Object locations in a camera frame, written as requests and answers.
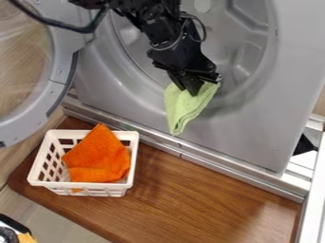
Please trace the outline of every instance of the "wooden surface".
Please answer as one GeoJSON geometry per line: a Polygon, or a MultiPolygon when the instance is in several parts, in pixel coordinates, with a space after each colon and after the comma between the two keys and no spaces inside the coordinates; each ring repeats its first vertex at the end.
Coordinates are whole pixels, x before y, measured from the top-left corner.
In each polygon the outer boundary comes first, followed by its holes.
{"type": "Polygon", "coordinates": [[[320,96],[314,109],[314,113],[321,116],[325,116],[325,87],[320,93],[320,96]]]}
{"type": "MultiPolygon", "coordinates": [[[[68,118],[62,129],[92,125],[68,118]]],[[[34,151],[10,176],[19,194],[114,242],[294,242],[301,206],[140,145],[123,198],[56,196],[27,181],[34,151]]]]}

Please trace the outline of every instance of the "washing machine door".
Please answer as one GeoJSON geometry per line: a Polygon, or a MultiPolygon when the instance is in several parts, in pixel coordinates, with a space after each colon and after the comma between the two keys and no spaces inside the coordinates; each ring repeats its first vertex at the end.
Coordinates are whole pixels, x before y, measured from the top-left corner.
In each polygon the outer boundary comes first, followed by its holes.
{"type": "MultiPolygon", "coordinates": [[[[73,24],[87,11],[61,1],[30,1],[38,14],[73,24]]],[[[48,28],[0,1],[0,147],[30,136],[48,121],[71,85],[77,51],[91,36],[48,28]]]]}

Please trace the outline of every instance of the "black cable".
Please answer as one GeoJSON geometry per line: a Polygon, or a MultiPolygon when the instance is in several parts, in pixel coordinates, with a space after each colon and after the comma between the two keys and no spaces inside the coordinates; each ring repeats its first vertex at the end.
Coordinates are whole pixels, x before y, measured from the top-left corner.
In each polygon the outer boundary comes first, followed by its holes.
{"type": "Polygon", "coordinates": [[[19,0],[9,0],[16,8],[24,12],[27,16],[30,18],[41,22],[42,24],[52,26],[52,27],[57,27],[57,28],[63,28],[67,30],[71,30],[77,33],[82,33],[82,34],[89,34],[95,31],[95,29],[99,26],[103,18],[105,17],[107,11],[109,10],[108,6],[103,6],[99,12],[96,14],[95,18],[93,21],[91,21],[88,25],[84,27],[76,27],[70,24],[63,23],[61,21],[53,20],[53,19],[48,19],[45,17],[42,17],[38,15],[37,13],[29,10],[26,8],[22,3],[19,2],[19,0]]]}
{"type": "Polygon", "coordinates": [[[206,37],[207,37],[206,27],[205,27],[204,23],[201,21],[200,18],[198,18],[197,16],[192,15],[192,14],[190,14],[190,13],[187,13],[187,12],[182,12],[182,14],[181,14],[181,18],[185,18],[185,19],[193,19],[193,21],[196,20],[196,21],[199,22],[199,24],[200,24],[201,27],[202,27],[203,37],[202,37],[200,40],[198,40],[198,39],[195,39],[191,34],[189,34],[189,37],[191,38],[192,41],[194,41],[194,42],[198,42],[198,43],[202,43],[202,42],[204,42],[204,41],[206,40],[206,37]]]}

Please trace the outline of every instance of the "yellow object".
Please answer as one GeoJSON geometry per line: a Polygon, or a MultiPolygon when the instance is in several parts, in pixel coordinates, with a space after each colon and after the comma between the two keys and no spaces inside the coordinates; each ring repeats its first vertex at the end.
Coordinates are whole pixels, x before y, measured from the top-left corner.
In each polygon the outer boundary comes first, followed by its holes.
{"type": "Polygon", "coordinates": [[[18,234],[19,243],[37,243],[30,234],[18,234]]]}

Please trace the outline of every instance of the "robotic arm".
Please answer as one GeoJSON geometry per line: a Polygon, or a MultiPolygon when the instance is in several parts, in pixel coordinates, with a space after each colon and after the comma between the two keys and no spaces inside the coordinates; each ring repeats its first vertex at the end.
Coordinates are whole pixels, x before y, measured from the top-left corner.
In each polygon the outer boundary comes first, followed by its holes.
{"type": "Polygon", "coordinates": [[[147,56],[155,67],[168,73],[180,90],[187,89],[196,96],[204,82],[216,84],[220,80],[215,64],[201,52],[201,43],[206,39],[205,26],[196,16],[181,11],[181,0],[68,0],[84,9],[100,10],[94,21],[84,28],[42,18],[28,12],[17,0],[10,1],[44,24],[81,33],[94,31],[106,11],[113,9],[147,36],[151,45],[147,56]],[[201,25],[202,38],[195,21],[201,25]]]}

